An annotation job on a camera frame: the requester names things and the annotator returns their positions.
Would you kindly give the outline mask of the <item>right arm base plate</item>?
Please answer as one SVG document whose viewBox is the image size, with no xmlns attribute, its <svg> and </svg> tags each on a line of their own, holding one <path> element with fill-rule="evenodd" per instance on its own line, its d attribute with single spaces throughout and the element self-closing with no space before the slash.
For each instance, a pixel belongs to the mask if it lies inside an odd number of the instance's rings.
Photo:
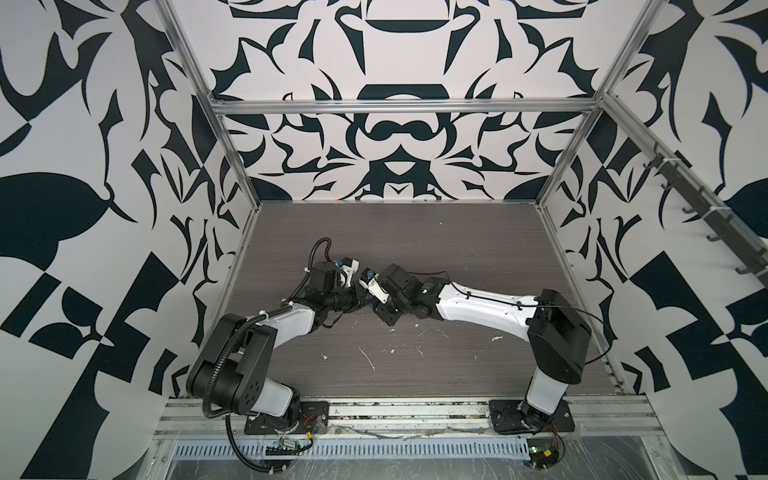
<svg viewBox="0 0 768 480">
<path fill-rule="evenodd" d="M 493 430 L 500 435 L 572 433 L 576 430 L 568 402 L 559 401 L 556 410 L 547 414 L 530 406 L 524 399 L 496 399 L 488 402 Z"/>
</svg>

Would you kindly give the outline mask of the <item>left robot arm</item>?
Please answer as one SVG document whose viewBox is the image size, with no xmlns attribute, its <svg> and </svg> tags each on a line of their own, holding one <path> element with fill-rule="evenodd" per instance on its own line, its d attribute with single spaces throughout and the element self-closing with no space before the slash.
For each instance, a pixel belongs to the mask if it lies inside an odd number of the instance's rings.
<svg viewBox="0 0 768 480">
<path fill-rule="evenodd" d="M 357 272 L 358 262 L 321 261 L 305 269 L 299 286 L 279 307 L 243 317 L 221 317 L 187 379 L 187 393 L 202 401 L 207 418 L 257 414 L 296 422 L 300 394 L 268 377 L 273 351 L 326 327 L 332 312 L 342 315 L 371 300 L 387 299 L 378 275 Z"/>
</svg>

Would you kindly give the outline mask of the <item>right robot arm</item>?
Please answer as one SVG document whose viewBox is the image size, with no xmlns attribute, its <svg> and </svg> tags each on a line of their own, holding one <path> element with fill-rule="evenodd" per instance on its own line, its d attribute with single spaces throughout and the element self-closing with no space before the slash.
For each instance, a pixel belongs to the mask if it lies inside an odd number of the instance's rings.
<svg viewBox="0 0 768 480">
<path fill-rule="evenodd" d="M 381 273 L 365 270 L 359 283 L 387 324 L 412 315 L 480 325 L 526 341 L 536 367 L 513 413 L 522 431 L 542 431 L 553 422 L 568 388 L 581 382 L 589 363 L 591 314 L 570 305 L 558 291 L 505 295 L 460 285 L 446 272 L 429 276 L 396 264 Z"/>
</svg>

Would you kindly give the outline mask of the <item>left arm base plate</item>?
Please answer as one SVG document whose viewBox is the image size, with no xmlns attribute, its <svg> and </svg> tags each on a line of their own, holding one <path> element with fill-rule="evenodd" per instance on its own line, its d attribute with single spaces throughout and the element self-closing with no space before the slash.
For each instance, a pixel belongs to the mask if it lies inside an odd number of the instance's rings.
<svg viewBox="0 0 768 480">
<path fill-rule="evenodd" d="M 280 417 L 267 414 L 249 417 L 244 432 L 246 435 L 325 433 L 329 416 L 327 401 L 300 401 L 292 403 Z"/>
</svg>

